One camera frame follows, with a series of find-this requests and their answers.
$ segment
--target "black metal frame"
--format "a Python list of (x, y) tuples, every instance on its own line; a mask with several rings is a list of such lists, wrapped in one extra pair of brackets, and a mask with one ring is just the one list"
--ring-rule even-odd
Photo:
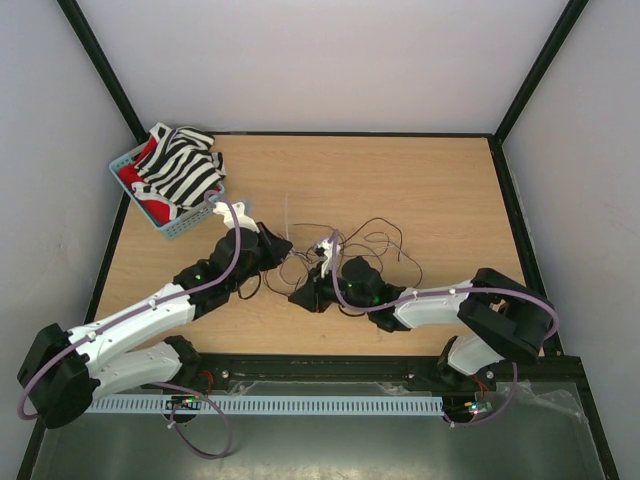
[[(84, 46), (89, 58), (102, 78), (106, 88), (120, 109), (131, 132), (139, 143), (146, 140), (147, 133), (140, 123), (124, 89), (118, 81), (109, 61), (91, 27), (75, 0), (57, 0), (69, 23)], [(569, 0), (544, 47), (529, 71), (524, 83), (509, 107), (495, 134), (477, 133), (371, 133), (371, 132), (216, 132), (230, 135), (317, 135), (317, 136), (371, 136), (371, 137), (452, 137), (486, 138), (491, 150), (496, 175), (502, 191), (511, 231), (518, 252), (525, 282), (538, 293), (545, 294), (544, 284), (522, 210), (513, 185), (509, 166), (502, 150), (502, 144), (524, 110), (535, 88), (544, 76), (555, 55), (558, 53), (571, 28), (578, 20), (588, 0)], [(107, 274), (111, 266), (115, 247), (129, 204), (129, 197), (122, 197), (114, 227), (109, 238), (105, 257), (100, 268), (85, 323), (94, 320), (100, 297), (104, 289)], [(521, 366), (520, 377), (532, 382), (574, 382), (580, 394), (580, 400), (589, 419), (589, 425), (600, 457), (606, 478), (618, 478), (617, 470), (607, 444), (607, 440), (595, 407), (593, 396), (580, 359), (563, 354), (558, 335), (554, 335), (544, 344), (545, 357), (535, 366)], [(392, 381), (401, 383), (414, 390), (430, 390), (444, 396), (467, 395), (460, 391), (446, 389), (434, 391), (430, 383), (420, 372), (432, 370), (437, 357), (336, 357), (336, 356), (289, 356), (289, 355), (202, 355), (204, 363), (216, 376), (216, 385), (228, 388), (230, 382), (242, 379), (261, 380), (305, 380), (305, 381)], [(495, 381), (509, 381), (511, 367), (508, 364), (493, 366)], [(39, 445), (44, 435), (41, 422), (36, 424), (23, 459), (18, 478), (30, 478)]]

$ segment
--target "wooden table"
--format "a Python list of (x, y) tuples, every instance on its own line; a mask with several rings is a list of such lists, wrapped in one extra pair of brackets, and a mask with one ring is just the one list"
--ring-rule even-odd
[[(220, 135), (215, 149), (224, 154), (229, 198), (249, 199), (253, 218), (274, 233), (286, 235), (288, 224), (299, 250), (330, 231), (296, 223), (328, 224), (348, 235), (381, 216), (404, 232), (405, 251), (424, 269), (421, 287), (457, 283), (484, 266), (522, 282), (484, 138)], [(374, 231), (397, 239), (380, 222), (363, 233)], [(139, 301), (207, 258), (225, 232), (221, 217), (212, 216), (169, 242), (129, 205), (96, 318)], [(349, 253), (364, 253), (359, 248)], [(395, 255), (383, 256), (383, 278), (413, 285), (417, 269)], [(376, 264), (375, 258), (370, 261)], [(289, 282), (303, 274), (296, 259), (282, 269)], [(292, 291), (278, 272), (270, 272), (269, 280), (275, 289)], [(245, 287), (246, 295), (252, 285)], [(200, 352), (438, 355), (451, 336), (467, 331), (462, 325), (432, 326), (390, 334), (366, 317), (342, 315), (336, 306), (323, 314), (306, 312), (263, 285), (251, 300), (233, 295), (227, 305), (146, 345), (181, 334)]]

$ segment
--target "table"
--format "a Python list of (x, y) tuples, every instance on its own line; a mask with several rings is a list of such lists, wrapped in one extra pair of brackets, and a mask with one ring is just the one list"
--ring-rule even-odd
[[(253, 218), (274, 233), (288, 231), (296, 249), (330, 233), (297, 223), (328, 224), (348, 235), (380, 216), (402, 229), (405, 251), (424, 270), (421, 287), (458, 283), (485, 266), (523, 281), (485, 138), (219, 135), (214, 149), (224, 155), (228, 197), (249, 199)], [(394, 235), (382, 223), (366, 232), (376, 230)], [(169, 242), (130, 204), (96, 319), (207, 258), (225, 232), (221, 217), (212, 216)], [(365, 253), (358, 248), (349, 253)], [(383, 263), (390, 283), (412, 285), (418, 278), (417, 269), (397, 262), (393, 252)], [(295, 259), (282, 269), (289, 282), (303, 273)], [(293, 289), (277, 272), (269, 279), (274, 289)], [(243, 292), (252, 290), (245, 287)], [(144, 346), (180, 334), (211, 353), (438, 355), (451, 336), (467, 332), (463, 325), (436, 325), (390, 334), (335, 306), (323, 314), (306, 312), (263, 285), (251, 300), (233, 295), (227, 305)]]

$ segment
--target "perforated metal strip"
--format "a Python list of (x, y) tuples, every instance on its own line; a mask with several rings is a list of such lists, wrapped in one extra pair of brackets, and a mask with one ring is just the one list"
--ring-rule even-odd
[[(441, 397), (210, 397), (229, 415), (397, 415), (441, 416)], [(94, 402), (87, 413), (169, 413), (172, 395), (111, 395)], [(180, 413), (215, 414), (208, 403), (194, 401)]]

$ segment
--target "plastic basket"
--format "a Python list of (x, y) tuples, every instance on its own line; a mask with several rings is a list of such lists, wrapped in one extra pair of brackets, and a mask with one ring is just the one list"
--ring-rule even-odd
[[(171, 220), (169, 223), (165, 225), (159, 225), (158, 222), (149, 214), (149, 212), (147, 212), (147, 210), (140, 204), (138, 199), (133, 195), (131, 189), (127, 185), (125, 185), (118, 176), (118, 172), (120, 171), (120, 169), (127, 165), (131, 165), (135, 161), (136, 156), (142, 151), (142, 149), (144, 149), (145, 145), (146, 143), (143, 143), (139, 147), (134, 148), (133, 150), (125, 153), (119, 158), (116, 158), (109, 164), (109, 170), (111, 170), (111, 173), (113, 173), (113, 176), (116, 177), (118, 183), (122, 186), (122, 188), (124, 188), (124, 191), (127, 192), (129, 197), (131, 197), (133, 203), (135, 203), (138, 208), (142, 210), (142, 213), (144, 213), (145, 217), (149, 219), (151, 225), (153, 225), (156, 230), (162, 233), (167, 240), (173, 240), (174, 238), (182, 235), (184, 232), (189, 230), (191, 227), (194, 227), (202, 222), (205, 218), (213, 213), (213, 210), (211, 209), (211, 207), (207, 206), (205, 202), (202, 202), (197, 207), (184, 212), (178, 218)], [(216, 184), (216, 187), (219, 189), (219, 193), (224, 193), (224, 186), (222, 185), (222, 182), (218, 182)]]

